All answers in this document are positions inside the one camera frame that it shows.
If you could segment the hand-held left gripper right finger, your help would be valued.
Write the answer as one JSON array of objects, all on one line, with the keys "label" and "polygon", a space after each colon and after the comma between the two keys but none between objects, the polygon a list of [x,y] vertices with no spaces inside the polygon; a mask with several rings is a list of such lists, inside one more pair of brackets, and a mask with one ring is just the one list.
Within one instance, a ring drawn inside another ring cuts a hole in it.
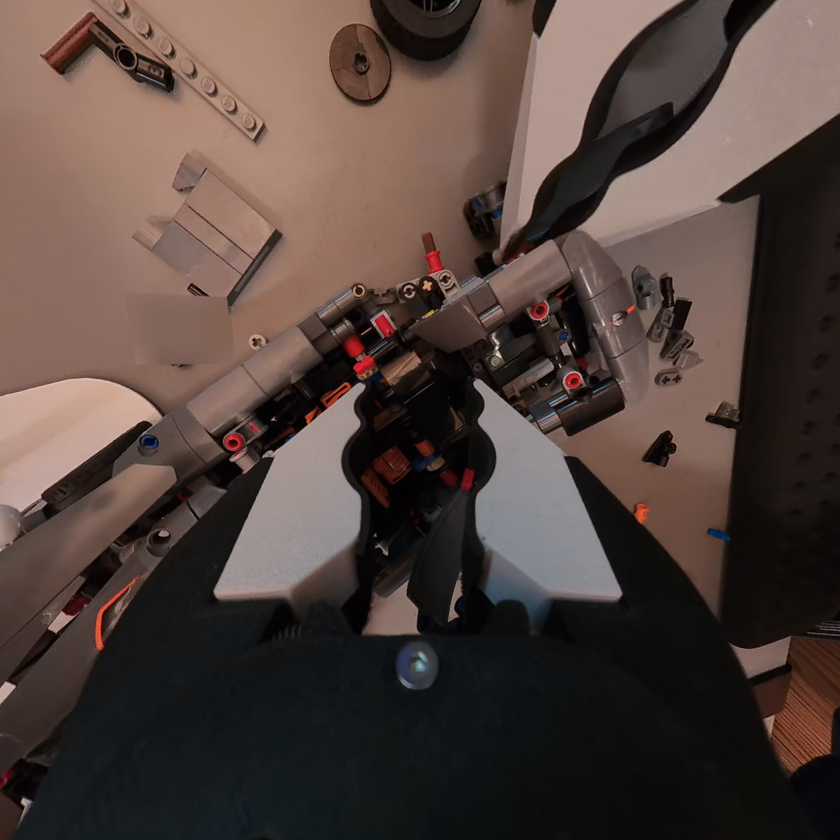
[{"label": "hand-held left gripper right finger", "polygon": [[476,494],[479,588],[492,604],[521,603],[537,632],[554,602],[618,602],[623,591],[564,452],[486,384],[474,386],[477,426],[495,456]]}]

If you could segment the person's legs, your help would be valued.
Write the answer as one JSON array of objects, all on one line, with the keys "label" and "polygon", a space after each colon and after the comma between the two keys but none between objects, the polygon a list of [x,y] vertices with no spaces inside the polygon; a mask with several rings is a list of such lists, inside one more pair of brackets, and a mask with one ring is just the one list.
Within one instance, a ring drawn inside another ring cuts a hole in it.
[{"label": "person's legs", "polygon": [[821,838],[839,838],[839,758],[829,754],[802,765],[791,788]]}]

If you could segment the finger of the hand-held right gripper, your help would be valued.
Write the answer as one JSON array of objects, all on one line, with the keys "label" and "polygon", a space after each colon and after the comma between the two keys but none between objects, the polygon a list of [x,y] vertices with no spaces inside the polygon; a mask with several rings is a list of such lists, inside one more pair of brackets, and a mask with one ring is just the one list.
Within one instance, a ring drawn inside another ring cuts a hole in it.
[{"label": "finger of the hand-held right gripper", "polygon": [[734,50],[698,120],[609,186],[583,230],[614,245],[719,205],[719,197],[837,116],[839,2],[774,3]]},{"label": "finger of the hand-held right gripper", "polygon": [[500,262],[584,224],[620,175],[622,156],[665,122],[670,108],[655,106],[608,139],[598,139],[631,59],[689,5],[534,3],[500,224]]}]

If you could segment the grey lego panel assembly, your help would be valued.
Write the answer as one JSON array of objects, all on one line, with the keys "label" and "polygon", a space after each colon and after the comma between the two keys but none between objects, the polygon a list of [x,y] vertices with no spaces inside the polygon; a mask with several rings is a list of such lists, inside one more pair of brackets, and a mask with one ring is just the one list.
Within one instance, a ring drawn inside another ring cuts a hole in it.
[{"label": "grey lego panel assembly", "polygon": [[189,293],[232,308],[282,233],[198,152],[184,155],[172,187],[182,204],[170,217],[149,217],[133,240],[178,273]]}]

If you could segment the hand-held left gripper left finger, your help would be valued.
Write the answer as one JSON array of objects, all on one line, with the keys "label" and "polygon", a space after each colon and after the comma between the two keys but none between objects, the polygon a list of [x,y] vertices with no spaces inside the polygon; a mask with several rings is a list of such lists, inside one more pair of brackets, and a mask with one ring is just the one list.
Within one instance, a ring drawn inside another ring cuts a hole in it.
[{"label": "hand-held left gripper left finger", "polygon": [[362,498],[343,455],[361,430],[357,384],[273,458],[214,588],[220,602],[344,604],[359,586]]}]

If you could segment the brown lego axle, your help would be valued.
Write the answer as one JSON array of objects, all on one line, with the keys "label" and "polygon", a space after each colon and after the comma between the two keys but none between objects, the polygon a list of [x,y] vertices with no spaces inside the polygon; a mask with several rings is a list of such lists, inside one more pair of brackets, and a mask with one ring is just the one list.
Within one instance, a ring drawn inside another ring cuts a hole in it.
[{"label": "brown lego axle", "polygon": [[90,26],[98,23],[93,12],[85,13],[51,47],[40,54],[40,58],[57,74],[65,75],[68,70],[91,47]]}]

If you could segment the black lego wheel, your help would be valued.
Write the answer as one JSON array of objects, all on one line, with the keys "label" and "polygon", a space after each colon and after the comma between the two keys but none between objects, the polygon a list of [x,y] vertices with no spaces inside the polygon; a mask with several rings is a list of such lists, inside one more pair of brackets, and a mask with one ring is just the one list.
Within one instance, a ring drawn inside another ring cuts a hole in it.
[{"label": "black lego wheel", "polygon": [[481,1],[370,1],[385,40],[421,61],[452,55],[465,41]]}]

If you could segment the grey lego car model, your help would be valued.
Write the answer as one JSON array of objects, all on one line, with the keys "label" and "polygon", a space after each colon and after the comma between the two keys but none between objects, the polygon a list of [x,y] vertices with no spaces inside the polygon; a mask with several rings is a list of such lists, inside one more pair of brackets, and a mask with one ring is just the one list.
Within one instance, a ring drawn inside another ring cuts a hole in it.
[{"label": "grey lego car model", "polygon": [[329,301],[27,509],[2,504],[2,550],[13,548],[9,571],[2,563],[2,683],[14,685],[2,699],[2,796],[19,811],[122,612],[223,497],[223,467],[273,457],[362,384],[362,427],[343,455],[362,498],[357,590],[420,558],[408,580],[420,613],[442,624],[463,562],[432,561],[425,544],[442,544],[441,512],[450,529],[476,525],[495,464],[474,381],[542,434],[578,434],[644,397],[648,347],[631,284],[586,232],[463,282],[435,249],[426,260],[417,279]]}]

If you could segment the black lego pin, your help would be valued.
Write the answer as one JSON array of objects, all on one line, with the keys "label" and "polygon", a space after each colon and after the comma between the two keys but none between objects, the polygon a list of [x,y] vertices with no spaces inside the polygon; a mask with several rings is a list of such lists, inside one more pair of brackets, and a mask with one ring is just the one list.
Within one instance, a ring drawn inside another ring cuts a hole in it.
[{"label": "black lego pin", "polygon": [[168,65],[137,52],[97,19],[90,22],[87,32],[91,44],[133,80],[167,93],[174,90],[175,79]]}]

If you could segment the dark round lego disc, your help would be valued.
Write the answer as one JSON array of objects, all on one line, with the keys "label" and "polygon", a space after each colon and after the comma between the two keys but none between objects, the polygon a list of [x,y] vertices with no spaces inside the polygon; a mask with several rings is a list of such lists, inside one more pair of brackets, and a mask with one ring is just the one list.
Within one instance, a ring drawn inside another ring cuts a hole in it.
[{"label": "dark round lego disc", "polygon": [[370,26],[347,24],[329,48],[332,78],[342,94],[356,104],[381,100],[392,80],[392,60],[384,39]]}]

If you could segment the long grey lego plate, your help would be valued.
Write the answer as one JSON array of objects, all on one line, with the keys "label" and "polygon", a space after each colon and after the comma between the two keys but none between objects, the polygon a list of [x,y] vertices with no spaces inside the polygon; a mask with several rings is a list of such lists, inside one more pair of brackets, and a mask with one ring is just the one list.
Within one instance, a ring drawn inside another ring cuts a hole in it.
[{"label": "long grey lego plate", "polygon": [[141,2],[96,1],[96,5],[114,25],[142,44],[167,65],[174,77],[193,89],[196,94],[245,137],[256,143],[266,124],[209,65],[175,37],[172,29],[163,25]]}]

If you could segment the grey connector with blue pin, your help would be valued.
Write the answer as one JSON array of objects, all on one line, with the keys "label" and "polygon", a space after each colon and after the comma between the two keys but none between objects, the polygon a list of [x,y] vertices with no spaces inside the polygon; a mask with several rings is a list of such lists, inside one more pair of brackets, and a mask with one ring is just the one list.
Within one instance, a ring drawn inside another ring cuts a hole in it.
[{"label": "grey connector with blue pin", "polygon": [[463,214],[476,239],[499,239],[506,188],[507,181],[501,181],[465,202]]}]

